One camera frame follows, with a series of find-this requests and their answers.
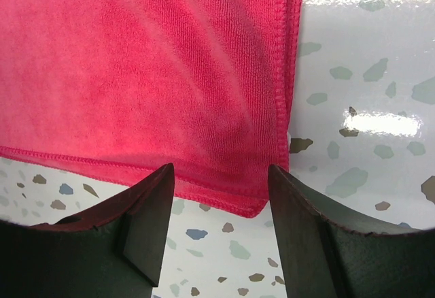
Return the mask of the pink microfibre towel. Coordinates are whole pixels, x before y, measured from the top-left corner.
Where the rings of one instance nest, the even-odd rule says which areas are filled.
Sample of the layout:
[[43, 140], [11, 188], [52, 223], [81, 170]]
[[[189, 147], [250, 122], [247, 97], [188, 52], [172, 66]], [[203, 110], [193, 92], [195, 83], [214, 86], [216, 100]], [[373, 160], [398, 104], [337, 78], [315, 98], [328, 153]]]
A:
[[1, 156], [246, 218], [289, 166], [302, 0], [1, 0]]

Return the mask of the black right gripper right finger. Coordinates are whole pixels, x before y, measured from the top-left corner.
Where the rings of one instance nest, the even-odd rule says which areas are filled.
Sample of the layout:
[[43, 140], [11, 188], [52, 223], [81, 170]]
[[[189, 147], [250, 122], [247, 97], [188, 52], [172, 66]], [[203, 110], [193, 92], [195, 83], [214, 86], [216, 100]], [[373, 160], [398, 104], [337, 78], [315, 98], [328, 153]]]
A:
[[433, 297], [434, 230], [385, 222], [277, 165], [268, 192], [288, 297]]

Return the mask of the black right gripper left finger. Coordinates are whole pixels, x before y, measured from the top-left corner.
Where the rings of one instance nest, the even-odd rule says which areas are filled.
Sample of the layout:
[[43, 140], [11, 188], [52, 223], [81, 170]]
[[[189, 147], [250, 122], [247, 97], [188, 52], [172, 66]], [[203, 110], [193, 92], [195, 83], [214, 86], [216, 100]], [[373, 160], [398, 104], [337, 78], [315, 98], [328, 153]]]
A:
[[150, 297], [175, 188], [163, 165], [136, 185], [51, 225], [1, 223], [2, 297]]

